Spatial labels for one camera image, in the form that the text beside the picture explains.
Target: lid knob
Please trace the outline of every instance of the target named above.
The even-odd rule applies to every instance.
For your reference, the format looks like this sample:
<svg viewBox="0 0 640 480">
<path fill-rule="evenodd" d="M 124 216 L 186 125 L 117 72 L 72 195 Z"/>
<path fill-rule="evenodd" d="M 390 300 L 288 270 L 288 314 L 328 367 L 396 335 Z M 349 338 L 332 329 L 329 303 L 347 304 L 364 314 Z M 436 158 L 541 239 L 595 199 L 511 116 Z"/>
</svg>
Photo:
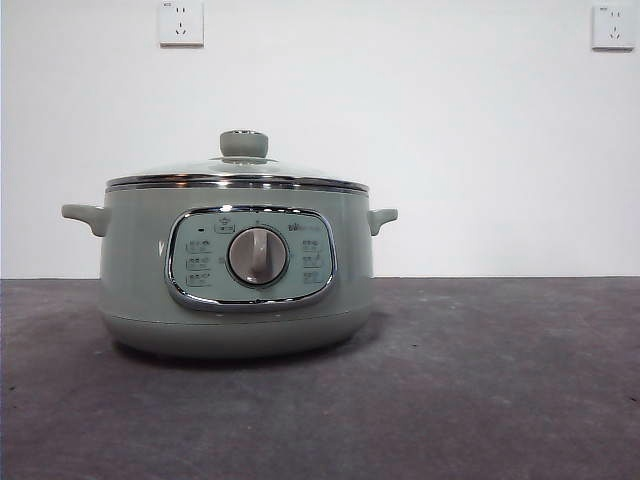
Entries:
<svg viewBox="0 0 640 480">
<path fill-rule="evenodd" d="M 220 134 L 220 151 L 225 157 L 267 156 L 269 137 L 253 130 L 229 130 Z"/>
</svg>

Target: sage green pot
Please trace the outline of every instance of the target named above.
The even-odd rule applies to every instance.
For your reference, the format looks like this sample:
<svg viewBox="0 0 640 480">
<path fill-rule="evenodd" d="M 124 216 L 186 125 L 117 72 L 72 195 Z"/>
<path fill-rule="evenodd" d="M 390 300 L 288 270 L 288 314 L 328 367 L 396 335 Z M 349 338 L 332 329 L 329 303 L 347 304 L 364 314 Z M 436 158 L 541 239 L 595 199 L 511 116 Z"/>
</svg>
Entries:
<svg viewBox="0 0 640 480">
<path fill-rule="evenodd" d="M 267 160 L 267 137 L 221 135 L 223 157 L 107 183 L 62 215 L 103 237 L 99 309 L 120 342 L 242 358 L 348 338 L 372 302 L 371 237 L 397 211 L 368 188 Z"/>
</svg>

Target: pot handle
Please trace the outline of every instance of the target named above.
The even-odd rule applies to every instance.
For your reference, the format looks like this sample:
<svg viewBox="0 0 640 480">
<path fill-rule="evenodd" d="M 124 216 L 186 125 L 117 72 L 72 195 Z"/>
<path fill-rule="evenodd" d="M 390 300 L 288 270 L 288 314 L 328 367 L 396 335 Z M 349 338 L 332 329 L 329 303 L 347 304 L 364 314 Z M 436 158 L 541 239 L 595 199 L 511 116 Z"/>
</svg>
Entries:
<svg viewBox="0 0 640 480">
<path fill-rule="evenodd" d="M 395 208 L 384 208 L 382 210 L 369 210 L 367 212 L 367 220 L 371 229 L 371 236 L 375 237 L 380 231 L 380 227 L 387 222 L 393 222 L 398 219 L 398 210 Z"/>
<path fill-rule="evenodd" d="M 96 237 L 104 237 L 107 234 L 110 215 L 105 208 L 93 205 L 63 205 L 62 216 L 86 223 Z"/>
</svg>

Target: electrical socket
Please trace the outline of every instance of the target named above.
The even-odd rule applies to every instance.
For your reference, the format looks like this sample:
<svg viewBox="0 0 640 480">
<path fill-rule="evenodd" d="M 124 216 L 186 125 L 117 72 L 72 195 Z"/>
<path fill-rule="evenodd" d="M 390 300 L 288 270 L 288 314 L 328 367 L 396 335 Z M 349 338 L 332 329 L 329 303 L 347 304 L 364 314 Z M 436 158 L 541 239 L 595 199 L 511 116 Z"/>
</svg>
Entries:
<svg viewBox="0 0 640 480">
<path fill-rule="evenodd" d="M 633 50 L 638 17 L 634 5 L 594 5 L 591 48 L 594 50 Z"/>
<path fill-rule="evenodd" d="M 204 5 L 200 0 L 164 1 L 158 6 L 162 47 L 204 47 Z"/>
</svg>

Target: gray table surface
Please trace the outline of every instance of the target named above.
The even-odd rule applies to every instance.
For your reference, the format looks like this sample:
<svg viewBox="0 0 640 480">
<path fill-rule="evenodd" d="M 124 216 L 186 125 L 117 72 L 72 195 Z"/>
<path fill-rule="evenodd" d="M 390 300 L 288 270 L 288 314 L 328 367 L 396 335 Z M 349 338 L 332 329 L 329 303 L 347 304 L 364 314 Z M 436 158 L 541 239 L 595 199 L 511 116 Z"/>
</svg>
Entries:
<svg viewBox="0 0 640 480">
<path fill-rule="evenodd" d="M 341 345 L 115 345 L 92 280 L 2 282 L 2 478 L 640 479 L 640 278 L 379 279 Z"/>
</svg>

